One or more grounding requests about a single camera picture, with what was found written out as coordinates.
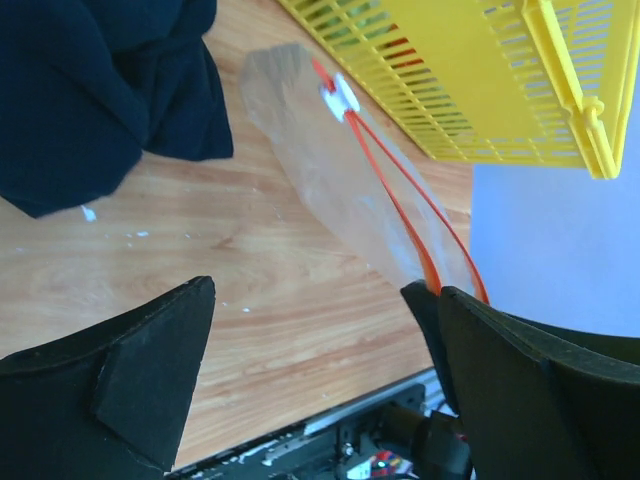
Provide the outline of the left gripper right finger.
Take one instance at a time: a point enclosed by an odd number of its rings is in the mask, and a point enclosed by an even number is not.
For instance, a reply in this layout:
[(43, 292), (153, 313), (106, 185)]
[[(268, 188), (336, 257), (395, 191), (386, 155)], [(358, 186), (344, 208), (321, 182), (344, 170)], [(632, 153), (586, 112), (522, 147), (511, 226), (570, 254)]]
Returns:
[(421, 281), (402, 297), (481, 479), (635, 479), (639, 342), (498, 311)]

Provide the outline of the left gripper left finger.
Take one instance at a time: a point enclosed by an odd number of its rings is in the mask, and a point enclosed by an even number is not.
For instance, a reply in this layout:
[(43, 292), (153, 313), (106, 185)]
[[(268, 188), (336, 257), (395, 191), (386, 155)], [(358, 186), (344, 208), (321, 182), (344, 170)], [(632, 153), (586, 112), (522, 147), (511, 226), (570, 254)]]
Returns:
[(161, 479), (174, 467), (215, 284), (156, 299), (1, 362), (5, 479)]

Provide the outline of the clear zip top bag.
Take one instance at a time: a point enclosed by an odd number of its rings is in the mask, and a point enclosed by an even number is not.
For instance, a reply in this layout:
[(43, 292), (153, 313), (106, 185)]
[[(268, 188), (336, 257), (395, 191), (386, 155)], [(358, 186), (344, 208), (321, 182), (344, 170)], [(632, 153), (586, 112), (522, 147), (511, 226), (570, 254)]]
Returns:
[(435, 194), (341, 73), (300, 44), (250, 52), (248, 116), (301, 202), (391, 285), (455, 286), (487, 302), (477, 266)]

